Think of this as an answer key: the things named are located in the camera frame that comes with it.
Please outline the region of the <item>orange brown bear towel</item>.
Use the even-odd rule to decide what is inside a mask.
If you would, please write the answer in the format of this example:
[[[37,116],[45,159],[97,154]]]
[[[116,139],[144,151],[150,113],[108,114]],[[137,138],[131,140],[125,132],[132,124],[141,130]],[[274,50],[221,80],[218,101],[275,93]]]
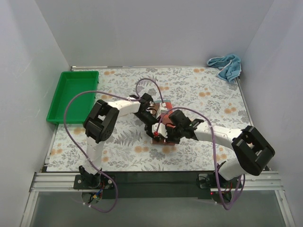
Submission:
[[[161,103],[160,100],[158,101],[154,101],[154,104],[151,106],[152,110],[150,110],[150,112],[152,113],[152,115],[157,119],[159,120],[164,114],[162,114],[161,116],[157,116],[157,110],[159,108],[159,103]],[[172,109],[172,104],[169,100],[165,100],[165,103],[166,103],[166,107],[168,110]],[[166,114],[164,117],[163,117],[163,120],[162,120],[162,123],[164,125],[169,125],[171,127],[173,127],[172,125],[172,122],[171,120],[169,119],[169,114]],[[151,139],[151,144],[153,145],[166,145],[166,146],[175,146],[174,143],[168,143],[165,141],[165,138],[161,137],[159,141],[156,141],[155,139]]]

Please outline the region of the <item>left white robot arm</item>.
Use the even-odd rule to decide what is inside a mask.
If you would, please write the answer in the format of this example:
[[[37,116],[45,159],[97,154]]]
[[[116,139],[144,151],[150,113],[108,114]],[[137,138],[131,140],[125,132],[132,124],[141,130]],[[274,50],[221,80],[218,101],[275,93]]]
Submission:
[[[153,137],[152,127],[158,121],[148,111],[152,103],[151,95],[145,93],[141,98],[130,96],[126,100],[114,102],[100,99],[94,104],[83,125],[87,136],[86,156],[88,157],[85,164],[79,167],[83,178],[91,182],[99,175],[105,141],[111,136],[119,117],[134,114],[145,124],[147,135]]]

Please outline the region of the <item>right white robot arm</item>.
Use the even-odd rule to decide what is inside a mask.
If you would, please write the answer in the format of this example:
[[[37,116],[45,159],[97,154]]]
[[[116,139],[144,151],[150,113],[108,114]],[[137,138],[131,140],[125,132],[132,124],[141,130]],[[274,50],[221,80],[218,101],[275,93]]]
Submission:
[[[169,119],[174,127],[167,127],[167,139],[173,143],[187,138],[212,142],[234,151],[236,157],[218,169],[219,178],[225,181],[244,174],[260,175],[275,155],[273,147],[253,126],[244,129],[213,126],[206,118],[190,120],[181,110],[175,110]]]

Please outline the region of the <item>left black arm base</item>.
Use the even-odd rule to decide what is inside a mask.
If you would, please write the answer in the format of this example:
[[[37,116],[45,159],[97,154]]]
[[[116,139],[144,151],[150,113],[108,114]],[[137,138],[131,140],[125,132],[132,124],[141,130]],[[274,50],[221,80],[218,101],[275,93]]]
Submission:
[[[74,179],[73,189],[76,190],[96,190],[105,189],[113,190],[113,180],[108,179],[103,175],[96,175],[92,178],[76,175]]]

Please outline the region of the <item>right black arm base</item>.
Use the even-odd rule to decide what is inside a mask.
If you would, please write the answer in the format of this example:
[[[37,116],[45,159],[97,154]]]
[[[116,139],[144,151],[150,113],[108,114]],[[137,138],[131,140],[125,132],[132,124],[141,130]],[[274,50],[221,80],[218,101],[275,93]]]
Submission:
[[[221,175],[218,175],[219,185],[222,189],[229,190],[230,188],[235,189],[238,183],[238,178],[235,177],[231,180],[225,180]],[[196,179],[197,185],[201,189],[217,188],[215,172],[200,173]]]

